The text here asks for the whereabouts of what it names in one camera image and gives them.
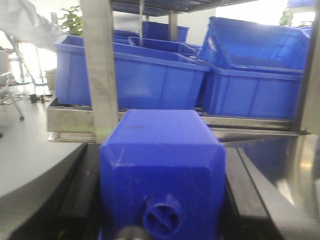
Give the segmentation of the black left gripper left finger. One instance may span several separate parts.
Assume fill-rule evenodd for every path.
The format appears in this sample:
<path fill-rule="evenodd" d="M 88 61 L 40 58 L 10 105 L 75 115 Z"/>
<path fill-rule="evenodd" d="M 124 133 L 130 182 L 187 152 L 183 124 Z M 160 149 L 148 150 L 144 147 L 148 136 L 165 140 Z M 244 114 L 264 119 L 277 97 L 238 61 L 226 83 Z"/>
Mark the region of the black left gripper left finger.
<path fill-rule="evenodd" d="M 82 143 L 45 173 L 8 193 L 7 239 L 98 239 L 99 147 Z"/>

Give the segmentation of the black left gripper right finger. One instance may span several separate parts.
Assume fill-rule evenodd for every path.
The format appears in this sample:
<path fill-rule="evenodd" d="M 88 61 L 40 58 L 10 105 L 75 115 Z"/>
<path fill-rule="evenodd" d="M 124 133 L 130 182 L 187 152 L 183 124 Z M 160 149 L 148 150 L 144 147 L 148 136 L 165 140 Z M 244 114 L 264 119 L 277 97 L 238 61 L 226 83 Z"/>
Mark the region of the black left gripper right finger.
<path fill-rule="evenodd" d="M 227 239 L 319 239 L 317 147 L 227 147 L 226 178 Z"/>

